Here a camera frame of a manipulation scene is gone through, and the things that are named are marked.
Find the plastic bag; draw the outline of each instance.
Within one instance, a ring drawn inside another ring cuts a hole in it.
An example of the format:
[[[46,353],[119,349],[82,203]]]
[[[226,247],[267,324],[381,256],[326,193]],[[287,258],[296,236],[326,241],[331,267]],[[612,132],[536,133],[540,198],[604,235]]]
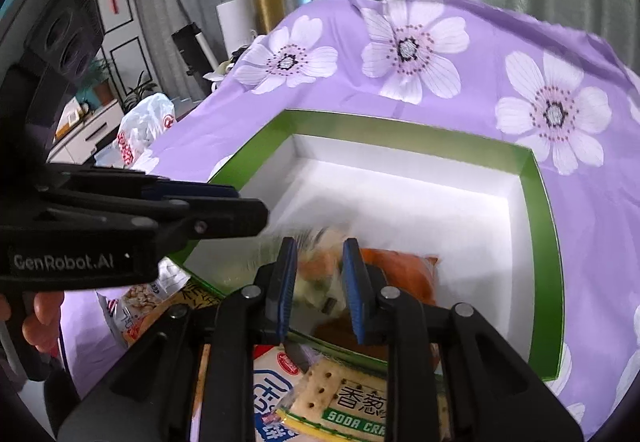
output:
[[[156,281],[134,285],[117,299],[107,299],[106,296],[96,292],[102,314],[116,341],[125,348],[129,346],[139,337],[136,329],[140,328],[141,320],[180,291],[187,281],[189,281],[189,275],[174,262],[164,258],[158,263]]]
[[[120,122],[116,144],[125,166],[130,166],[156,138],[175,122],[174,104],[156,93],[137,104]]]
[[[294,302],[309,301],[310,305],[322,308],[320,302],[331,287],[330,280],[342,256],[342,242],[347,238],[346,234],[334,227],[287,228],[263,233],[252,239],[246,251],[241,251],[247,253],[245,257],[239,257],[234,251],[228,257],[228,262],[216,260],[215,286],[229,294],[250,285],[261,266],[276,261],[284,237],[293,237],[298,245],[300,278],[296,278]],[[319,296],[303,288],[304,281],[309,279],[322,282],[322,285],[315,287],[321,291]]]
[[[361,249],[365,263],[376,265],[386,276],[389,285],[407,291],[415,298],[427,305],[435,305],[436,269],[437,257],[419,257],[409,253],[398,253],[385,249]],[[346,348],[376,359],[386,361],[388,358],[386,346],[363,346],[358,344],[351,317],[345,308],[339,309],[339,313],[332,315],[331,319],[323,323],[317,323],[312,331],[312,336],[333,345]]]
[[[117,143],[110,143],[94,155],[95,165],[100,167],[124,167]]]

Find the snack package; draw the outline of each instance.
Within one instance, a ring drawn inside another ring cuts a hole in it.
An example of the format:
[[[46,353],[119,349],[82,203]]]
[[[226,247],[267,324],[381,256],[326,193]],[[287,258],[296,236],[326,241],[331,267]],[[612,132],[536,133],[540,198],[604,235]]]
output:
[[[180,291],[157,305],[150,313],[135,321],[131,328],[122,333],[122,338],[124,342],[127,343],[127,346],[135,343],[140,336],[158,320],[165,310],[171,307],[171,305],[177,305],[178,303],[184,303],[193,309],[205,308],[217,305],[220,303],[220,298],[206,291],[206,289],[202,288],[194,279],[190,279]]]
[[[174,262],[165,258],[158,263],[158,279],[134,285],[122,297],[107,299],[96,292],[109,330],[122,346],[129,346],[140,335],[140,322],[154,308],[180,291],[189,276]]]
[[[386,251],[384,249],[361,249],[365,263],[377,265],[385,273],[389,285],[407,291],[415,298],[428,305],[435,305],[435,265],[436,257],[419,257],[408,253]],[[341,346],[376,359],[387,359],[386,346],[362,346],[351,327],[348,310],[326,321],[317,324],[312,336],[322,341]]]
[[[294,301],[308,302],[313,307],[322,308],[318,300],[324,298],[332,285],[332,278],[339,277],[336,269],[342,258],[342,243],[347,238],[345,233],[334,227],[292,228],[259,235],[244,262],[220,268],[218,275],[224,276],[217,282],[217,287],[225,294],[230,294],[251,284],[261,266],[276,261],[284,237],[292,237],[298,245]],[[312,288],[305,286],[307,281],[313,282]]]
[[[440,439],[450,437],[444,391],[438,391]],[[277,406],[270,420],[326,442],[383,442],[386,381],[322,358]]]
[[[198,442],[204,378],[210,345],[205,345],[200,360],[198,382],[191,416],[191,442]],[[257,442],[312,442],[313,439],[286,427],[270,423],[274,408],[294,389],[303,373],[286,355],[282,346],[256,346],[254,349],[254,416]]]

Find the white plastic bag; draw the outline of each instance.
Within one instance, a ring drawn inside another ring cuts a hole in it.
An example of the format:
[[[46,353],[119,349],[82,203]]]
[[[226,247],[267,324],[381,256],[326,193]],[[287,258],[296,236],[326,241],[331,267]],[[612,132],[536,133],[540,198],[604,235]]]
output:
[[[113,142],[94,155],[95,165],[101,167],[124,167],[118,144]]]
[[[115,340],[127,348],[127,339],[136,333],[138,320],[149,314],[163,301],[180,291],[189,281],[189,275],[168,258],[158,263],[158,279],[151,283],[134,285],[118,299],[107,299],[96,291],[102,314]]]
[[[120,122],[116,142],[124,165],[133,164],[174,122],[174,104],[166,95],[156,93],[140,101]]]

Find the purple floral tablecloth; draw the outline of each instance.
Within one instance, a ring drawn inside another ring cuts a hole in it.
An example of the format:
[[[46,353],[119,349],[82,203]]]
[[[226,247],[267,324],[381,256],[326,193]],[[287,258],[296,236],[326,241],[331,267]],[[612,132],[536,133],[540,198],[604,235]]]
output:
[[[392,117],[531,148],[564,270],[561,372],[549,387],[589,437],[640,368],[636,86],[601,38],[476,0],[315,0],[258,39],[137,166],[209,180],[285,108]],[[76,313],[82,300],[91,297],[69,293],[63,332],[85,393],[119,352],[97,317]]]

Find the human hand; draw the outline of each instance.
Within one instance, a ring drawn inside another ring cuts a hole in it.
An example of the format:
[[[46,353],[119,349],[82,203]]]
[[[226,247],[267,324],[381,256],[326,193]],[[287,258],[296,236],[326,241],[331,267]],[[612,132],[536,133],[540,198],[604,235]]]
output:
[[[22,335],[40,352],[49,352],[58,342],[60,331],[60,307],[64,292],[38,292],[33,299],[33,314],[22,324]],[[11,317],[11,307],[0,294],[0,321]]]

